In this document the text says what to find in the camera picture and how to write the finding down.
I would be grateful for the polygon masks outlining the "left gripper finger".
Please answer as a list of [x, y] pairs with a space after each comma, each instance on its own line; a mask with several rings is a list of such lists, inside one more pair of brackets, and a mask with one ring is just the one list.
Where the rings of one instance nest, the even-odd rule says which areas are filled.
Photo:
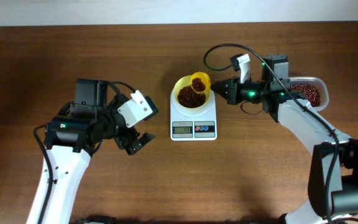
[[149, 96], [146, 96], [145, 99], [152, 111], [150, 115], [144, 118], [144, 121], [147, 121], [158, 113], [158, 108]]
[[140, 138], [135, 137], [134, 140], [130, 140], [124, 149], [129, 156], [133, 156], [153, 139], [155, 139], [154, 134], [144, 133]]

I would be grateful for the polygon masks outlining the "yellow measuring scoop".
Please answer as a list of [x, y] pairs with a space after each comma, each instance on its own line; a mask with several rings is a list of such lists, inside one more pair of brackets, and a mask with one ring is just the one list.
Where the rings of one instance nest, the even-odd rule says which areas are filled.
[[211, 80], [210, 80], [210, 77], [208, 76], [208, 74], [206, 74], [205, 72], [195, 72], [194, 74], [192, 74], [191, 76], [191, 81], [192, 79], [194, 78], [200, 78], [202, 79], [202, 82], [205, 84], [206, 86], [206, 89], [204, 92], [199, 92], [199, 93], [205, 93], [206, 91], [209, 91], [210, 90], [210, 86], [211, 86]]

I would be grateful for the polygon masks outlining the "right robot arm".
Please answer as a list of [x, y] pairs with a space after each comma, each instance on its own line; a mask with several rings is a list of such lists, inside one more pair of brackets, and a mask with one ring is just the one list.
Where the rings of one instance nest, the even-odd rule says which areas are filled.
[[253, 82], [248, 55], [231, 58], [238, 78], [211, 89], [227, 103], [262, 104], [275, 122], [289, 129], [312, 155], [308, 200], [285, 213], [280, 223], [341, 223], [358, 215], [358, 139], [337, 130], [315, 111], [306, 96], [292, 90], [286, 55], [261, 57], [262, 81]]

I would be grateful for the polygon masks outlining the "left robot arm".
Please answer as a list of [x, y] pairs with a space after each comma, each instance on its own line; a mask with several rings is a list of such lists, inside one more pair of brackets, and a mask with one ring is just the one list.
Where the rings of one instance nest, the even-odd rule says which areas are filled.
[[76, 193], [92, 156], [105, 140], [134, 155], [155, 138], [135, 125], [158, 113], [152, 99], [119, 82], [78, 79], [75, 99], [47, 124], [33, 130], [44, 161], [28, 223], [68, 223]]

